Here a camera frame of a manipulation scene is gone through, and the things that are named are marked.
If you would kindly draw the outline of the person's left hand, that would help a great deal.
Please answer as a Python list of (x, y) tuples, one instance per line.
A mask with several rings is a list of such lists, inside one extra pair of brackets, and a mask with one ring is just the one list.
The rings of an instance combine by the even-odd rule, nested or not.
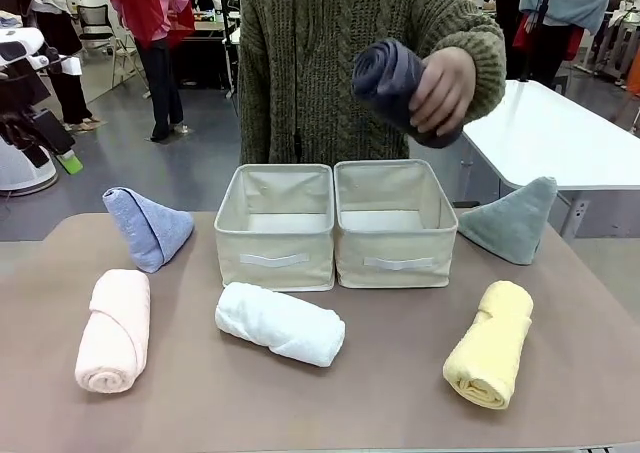
[(423, 59), (424, 71), (410, 100), (410, 123), (421, 134), (443, 136), (460, 126), (473, 99), (476, 68), (463, 49), (447, 47)]

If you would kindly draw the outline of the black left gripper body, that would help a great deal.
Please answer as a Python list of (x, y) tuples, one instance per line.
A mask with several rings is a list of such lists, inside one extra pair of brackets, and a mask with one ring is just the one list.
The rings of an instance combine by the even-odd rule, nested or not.
[(25, 157), (71, 152), (74, 139), (48, 109), (35, 104), (48, 96), (34, 71), (6, 67), (1, 70), (1, 139)]

